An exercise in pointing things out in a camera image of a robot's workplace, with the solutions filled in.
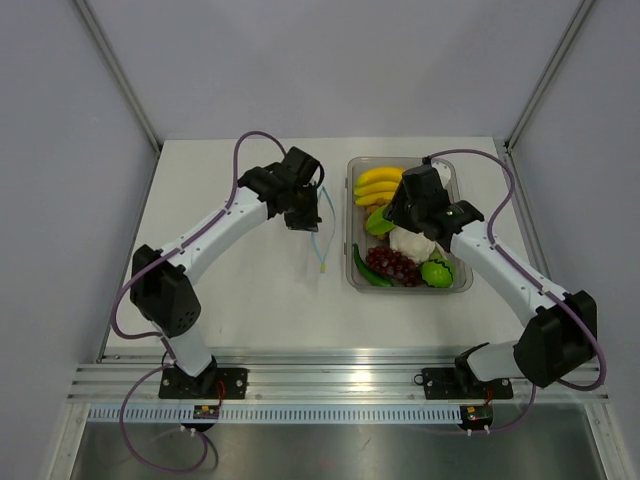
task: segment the gray wall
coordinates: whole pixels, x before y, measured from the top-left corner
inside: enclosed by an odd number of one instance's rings
[[[0,476],[22,480],[105,331],[153,156],[65,0],[1,10]]]
[[[640,3],[598,2],[516,147],[555,278],[598,301],[607,385],[640,459]]]
[[[506,135],[578,0],[91,0],[163,138]]]

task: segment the red grapes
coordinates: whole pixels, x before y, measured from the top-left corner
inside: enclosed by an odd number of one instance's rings
[[[389,247],[370,248],[365,261],[371,270],[393,278],[405,287],[416,287],[421,283],[420,271],[413,260]]]

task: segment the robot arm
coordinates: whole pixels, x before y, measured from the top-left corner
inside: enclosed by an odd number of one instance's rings
[[[207,391],[215,376],[215,359],[204,345],[195,325],[201,305],[193,290],[209,266],[249,230],[276,215],[284,214],[290,230],[317,231],[317,184],[311,179],[320,163],[293,147],[282,162],[248,170],[239,180],[230,208],[216,209],[189,232],[154,250],[143,245],[133,255],[132,270],[136,274],[157,260],[163,251],[179,248],[180,252],[145,274],[131,288],[131,301],[167,339],[176,364],[188,377],[195,379],[199,391]],[[188,240],[220,212],[219,221],[199,236]]]
[[[524,333],[517,342],[482,344],[455,361],[455,378],[465,392],[497,378],[524,376],[539,387],[593,358],[595,352],[576,323],[550,298],[572,309],[596,335],[596,304],[585,292],[571,295],[537,272],[496,238],[483,215],[466,201],[451,203],[429,158],[407,170],[385,218],[437,241],[480,274],[516,313]],[[513,262],[501,254],[497,246]],[[530,283],[522,271],[538,282]]]

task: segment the yellow banana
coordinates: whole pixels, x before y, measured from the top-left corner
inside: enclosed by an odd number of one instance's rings
[[[356,205],[359,205],[361,207],[367,207],[369,205],[374,205],[376,203],[376,201],[382,199],[384,200],[385,203],[389,203],[391,202],[391,199],[393,198],[393,194],[396,193],[394,192],[376,192],[376,193],[370,193],[369,195],[365,195],[364,197],[357,197],[356,198]]]
[[[356,187],[364,187],[377,182],[400,183],[402,180],[403,168],[398,167],[378,167],[367,170],[358,177]]]
[[[398,185],[400,184],[396,182],[376,182],[364,187],[356,187],[353,193],[356,197],[364,197],[370,193],[395,192],[398,189]]]

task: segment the black mounting plate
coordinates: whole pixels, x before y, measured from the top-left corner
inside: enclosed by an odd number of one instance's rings
[[[187,388],[186,374],[179,368],[167,368],[162,372],[160,382],[160,392],[158,396],[162,399],[188,400],[205,399],[217,400],[218,382],[224,383],[224,400],[244,400],[247,393],[247,381],[249,370],[246,368],[224,368],[218,367],[214,377],[213,386],[208,392],[202,395],[194,395],[193,390]]]
[[[423,368],[422,381],[427,400],[486,400],[489,388],[492,389],[494,400],[513,398],[513,388],[508,378],[483,383],[473,393],[465,393],[456,381],[453,367]]]

